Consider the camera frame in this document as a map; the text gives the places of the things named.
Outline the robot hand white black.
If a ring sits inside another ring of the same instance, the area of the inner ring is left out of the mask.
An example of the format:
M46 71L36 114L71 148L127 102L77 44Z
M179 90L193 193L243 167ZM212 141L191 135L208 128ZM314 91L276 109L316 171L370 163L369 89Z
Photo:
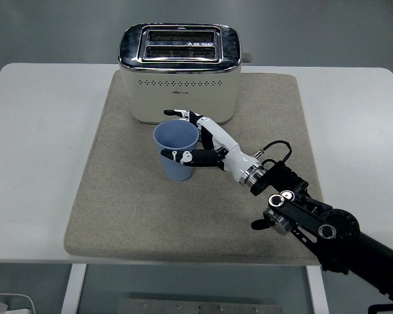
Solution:
M182 109L165 110L166 116L178 116L196 126L202 149L164 148L160 155L189 167L218 167L232 174L240 184L252 185L256 172L264 174L258 159L241 151L240 145L214 120Z

